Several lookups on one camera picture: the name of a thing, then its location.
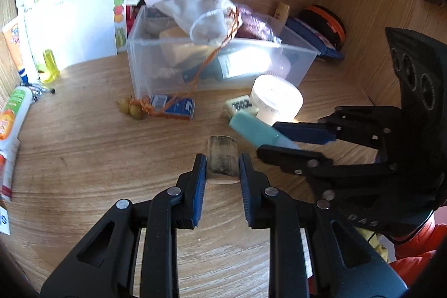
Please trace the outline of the teal tube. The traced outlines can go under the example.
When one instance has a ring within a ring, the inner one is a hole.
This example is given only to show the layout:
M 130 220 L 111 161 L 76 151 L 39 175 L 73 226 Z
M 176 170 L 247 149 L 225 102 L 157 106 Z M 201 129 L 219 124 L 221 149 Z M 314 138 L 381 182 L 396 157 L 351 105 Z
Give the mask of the teal tube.
M 246 113 L 236 113 L 229 126 L 256 148 L 262 145 L 299 149 L 299 146 L 270 125 Z

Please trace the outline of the pink round candle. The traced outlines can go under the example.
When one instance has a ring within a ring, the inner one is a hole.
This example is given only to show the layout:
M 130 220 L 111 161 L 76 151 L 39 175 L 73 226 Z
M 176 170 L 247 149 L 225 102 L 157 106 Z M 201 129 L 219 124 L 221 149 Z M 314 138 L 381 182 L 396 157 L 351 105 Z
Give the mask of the pink round candle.
M 286 79 L 292 67 L 288 57 L 283 54 L 271 54 L 270 60 L 271 65 L 267 73 Z

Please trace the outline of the white plastic jar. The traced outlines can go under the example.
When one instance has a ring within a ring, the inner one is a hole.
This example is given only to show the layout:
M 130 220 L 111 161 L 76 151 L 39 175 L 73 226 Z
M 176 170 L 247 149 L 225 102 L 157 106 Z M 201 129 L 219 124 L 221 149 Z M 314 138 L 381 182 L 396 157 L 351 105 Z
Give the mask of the white plastic jar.
M 254 81 L 250 101 L 258 108 L 256 117 L 267 125 L 291 123 L 303 105 L 301 92 L 292 83 L 273 75 L 261 75 Z

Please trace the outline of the orange sleeve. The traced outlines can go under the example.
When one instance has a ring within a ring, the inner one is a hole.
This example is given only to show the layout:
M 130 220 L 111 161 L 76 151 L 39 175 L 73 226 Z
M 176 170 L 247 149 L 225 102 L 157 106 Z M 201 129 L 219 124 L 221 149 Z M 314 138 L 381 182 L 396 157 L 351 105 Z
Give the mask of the orange sleeve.
M 410 287 L 428 266 L 444 239 L 446 224 L 437 224 L 431 216 L 414 237 L 395 245 L 396 261 L 389 265 Z

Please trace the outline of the dark glass bottle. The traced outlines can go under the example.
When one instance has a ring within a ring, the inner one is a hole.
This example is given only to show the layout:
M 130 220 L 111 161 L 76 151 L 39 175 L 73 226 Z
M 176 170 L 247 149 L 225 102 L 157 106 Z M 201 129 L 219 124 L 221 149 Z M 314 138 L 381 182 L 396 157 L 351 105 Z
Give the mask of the dark glass bottle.
M 214 79 L 223 81 L 243 76 L 253 76 L 265 73 L 271 65 L 269 53 L 240 53 L 224 54 L 217 56 L 207 66 L 194 66 L 184 70 L 182 77 L 184 82 L 191 82 L 196 76 L 199 80 Z

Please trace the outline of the blue pencil pouch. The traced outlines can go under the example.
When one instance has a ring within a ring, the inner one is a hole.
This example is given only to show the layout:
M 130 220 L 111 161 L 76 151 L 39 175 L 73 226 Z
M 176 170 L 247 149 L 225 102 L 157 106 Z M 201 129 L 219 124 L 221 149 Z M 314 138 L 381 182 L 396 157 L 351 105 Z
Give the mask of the blue pencil pouch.
M 290 28 L 294 33 L 300 35 L 314 48 L 316 48 L 318 51 L 317 56 L 319 58 L 326 60 L 333 59 L 338 61 L 342 61 L 345 59 L 345 56 L 334 48 L 328 38 L 326 38 L 317 30 L 314 30 L 305 22 L 289 17 L 286 21 L 286 26 Z

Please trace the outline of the black orange round case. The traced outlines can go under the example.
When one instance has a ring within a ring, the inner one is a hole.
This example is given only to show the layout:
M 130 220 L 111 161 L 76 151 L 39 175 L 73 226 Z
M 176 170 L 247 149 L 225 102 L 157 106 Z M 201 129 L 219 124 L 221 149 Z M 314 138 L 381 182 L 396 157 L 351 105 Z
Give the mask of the black orange round case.
M 300 11 L 298 19 L 322 34 L 337 51 L 341 50 L 346 41 L 346 27 L 331 10 L 311 4 Z

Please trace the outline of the blue card box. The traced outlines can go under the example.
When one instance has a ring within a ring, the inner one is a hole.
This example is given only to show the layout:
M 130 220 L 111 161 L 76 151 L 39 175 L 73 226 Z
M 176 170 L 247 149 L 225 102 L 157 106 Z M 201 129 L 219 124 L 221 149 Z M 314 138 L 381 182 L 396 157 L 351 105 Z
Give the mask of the blue card box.
M 190 97 L 173 97 L 168 94 L 153 94 L 150 99 L 150 115 L 168 119 L 191 120 L 196 101 Z

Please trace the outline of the clear plastic storage bin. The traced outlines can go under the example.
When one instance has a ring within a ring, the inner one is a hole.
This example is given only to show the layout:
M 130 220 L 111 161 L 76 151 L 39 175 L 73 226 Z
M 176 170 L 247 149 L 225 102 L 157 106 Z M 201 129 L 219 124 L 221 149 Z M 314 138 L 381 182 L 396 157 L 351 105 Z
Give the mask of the clear plastic storage bin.
M 262 74 L 299 85 L 317 57 L 317 49 L 272 16 L 255 16 L 273 28 L 280 42 L 237 38 L 204 65 L 211 47 L 197 45 L 178 32 L 167 35 L 176 27 L 174 20 L 141 7 L 127 40 L 135 96 L 186 92 L 194 79 L 199 91 L 243 89 Z

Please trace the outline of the orange white tube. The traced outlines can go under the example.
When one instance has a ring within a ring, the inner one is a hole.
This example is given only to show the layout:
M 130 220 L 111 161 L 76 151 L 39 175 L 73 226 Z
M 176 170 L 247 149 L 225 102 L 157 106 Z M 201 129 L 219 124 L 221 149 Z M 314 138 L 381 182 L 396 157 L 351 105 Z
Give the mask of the orange white tube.
M 32 103 L 31 90 L 17 86 L 1 111 L 1 199 L 4 201 L 12 198 L 12 180 L 20 147 L 18 136 Z

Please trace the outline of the yellow green clip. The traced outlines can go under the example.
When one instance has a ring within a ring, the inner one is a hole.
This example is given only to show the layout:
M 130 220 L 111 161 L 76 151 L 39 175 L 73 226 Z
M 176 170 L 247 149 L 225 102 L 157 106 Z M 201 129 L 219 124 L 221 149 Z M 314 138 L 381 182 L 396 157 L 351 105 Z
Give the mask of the yellow green clip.
M 60 76 L 60 70 L 55 62 L 52 50 L 47 49 L 42 53 L 42 62 L 38 64 L 37 71 L 41 82 L 49 84 Z

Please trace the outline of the white paper stand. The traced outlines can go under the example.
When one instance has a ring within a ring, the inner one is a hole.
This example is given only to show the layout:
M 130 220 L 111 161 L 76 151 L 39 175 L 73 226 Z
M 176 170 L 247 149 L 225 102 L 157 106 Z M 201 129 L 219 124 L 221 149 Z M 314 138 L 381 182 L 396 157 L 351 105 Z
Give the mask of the white paper stand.
M 63 70 L 117 53 L 114 0 L 15 0 L 22 51 L 43 62 L 50 50 Z

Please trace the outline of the white drawstring bag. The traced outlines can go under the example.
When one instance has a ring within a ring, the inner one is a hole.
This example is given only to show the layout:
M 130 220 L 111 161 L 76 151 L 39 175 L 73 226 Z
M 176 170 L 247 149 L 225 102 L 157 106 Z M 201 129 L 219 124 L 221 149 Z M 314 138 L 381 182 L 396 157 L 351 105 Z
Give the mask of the white drawstring bag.
M 231 0 L 164 0 L 154 6 L 195 44 L 225 45 L 242 26 L 242 15 Z

